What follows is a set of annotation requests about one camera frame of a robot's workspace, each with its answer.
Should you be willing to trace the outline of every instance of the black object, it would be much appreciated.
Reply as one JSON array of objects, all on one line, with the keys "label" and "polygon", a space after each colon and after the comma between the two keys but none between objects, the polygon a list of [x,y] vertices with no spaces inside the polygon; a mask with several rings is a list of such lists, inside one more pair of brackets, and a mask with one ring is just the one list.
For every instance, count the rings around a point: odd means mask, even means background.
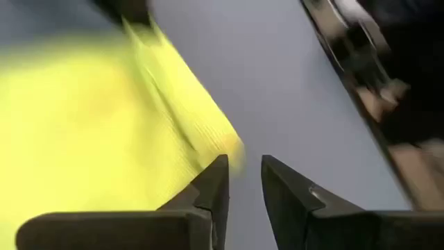
[{"label": "black object", "polygon": [[134,24],[150,26],[147,0],[92,0],[114,23],[122,17]]},{"label": "black object", "polygon": [[223,250],[228,157],[219,156],[157,211],[62,212],[26,222],[18,250]]},{"label": "black object", "polygon": [[279,250],[444,249],[444,212],[365,211],[273,156],[262,187]]}]

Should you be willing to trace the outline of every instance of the white table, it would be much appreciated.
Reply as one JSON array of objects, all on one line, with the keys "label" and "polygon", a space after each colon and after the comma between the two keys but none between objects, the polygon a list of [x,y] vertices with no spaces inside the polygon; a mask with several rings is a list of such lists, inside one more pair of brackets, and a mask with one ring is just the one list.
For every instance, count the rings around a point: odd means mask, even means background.
[{"label": "white table", "polygon": [[277,249],[262,154],[362,208],[410,208],[298,0],[154,0],[153,7],[246,145],[246,168],[231,184],[226,249]]}]

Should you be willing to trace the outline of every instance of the gray surface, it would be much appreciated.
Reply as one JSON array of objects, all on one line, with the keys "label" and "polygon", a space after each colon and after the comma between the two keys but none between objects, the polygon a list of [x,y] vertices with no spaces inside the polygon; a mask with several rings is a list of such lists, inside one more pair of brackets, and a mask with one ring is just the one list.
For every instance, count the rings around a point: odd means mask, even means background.
[{"label": "gray surface", "polygon": [[276,249],[262,154],[366,209],[409,206],[297,0],[154,0],[156,19],[246,145],[226,249]]},{"label": "gray surface", "polygon": [[53,35],[114,30],[97,10],[91,0],[0,0],[0,48]]}]

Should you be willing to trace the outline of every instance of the yellow fabric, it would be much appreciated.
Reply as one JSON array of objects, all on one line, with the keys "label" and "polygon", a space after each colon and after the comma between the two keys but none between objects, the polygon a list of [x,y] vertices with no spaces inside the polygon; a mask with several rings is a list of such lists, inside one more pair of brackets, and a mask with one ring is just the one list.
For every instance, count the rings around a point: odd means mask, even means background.
[{"label": "yellow fabric", "polygon": [[217,155],[239,166],[241,140],[167,38],[127,30],[2,56],[1,250],[32,217],[155,210]]}]

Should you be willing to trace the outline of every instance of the blurry object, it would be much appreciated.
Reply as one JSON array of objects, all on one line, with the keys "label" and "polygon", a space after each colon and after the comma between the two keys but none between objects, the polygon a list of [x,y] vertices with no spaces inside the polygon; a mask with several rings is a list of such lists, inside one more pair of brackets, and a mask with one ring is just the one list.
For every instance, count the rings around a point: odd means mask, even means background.
[{"label": "blurry object", "polygon": [[92,0],[112,21],[150,26],[147,0]]},{"label": "blurry object", "polygon": [[[444,13],[439,10],[442,4],[301,1],[330,62],[414,207],[443,209],[444,187],[433,182],[436,173],[419,148],[430,139],[444,138],[444,43],[436,32],[444,25],[444,15],[439,15]],[[417,4],[409,9],[410,3]]]},{"label": "blurry object", "polygon": [[223,250],[228,192],[228,158],[219,156],[157,211],[42,215],[19,229],[17,249]]},{"label": "blurry object", "polygon": [[444,142],[440,139],[433,139],[421,143],[424,151],[427,167],[434,178],[435,184],[440,190],[444,190]]},{"label": "blurry object", "polygon": [[273,156],[262,158],[262,188],[279,250],[444,247],[444,212],[365,211]]},{"label": "blurry object", "polygon": [[1,55],[0,249],[32,217],[156,210],[218,155],[240,168],[239,136],[170,41],[124,28]]}]

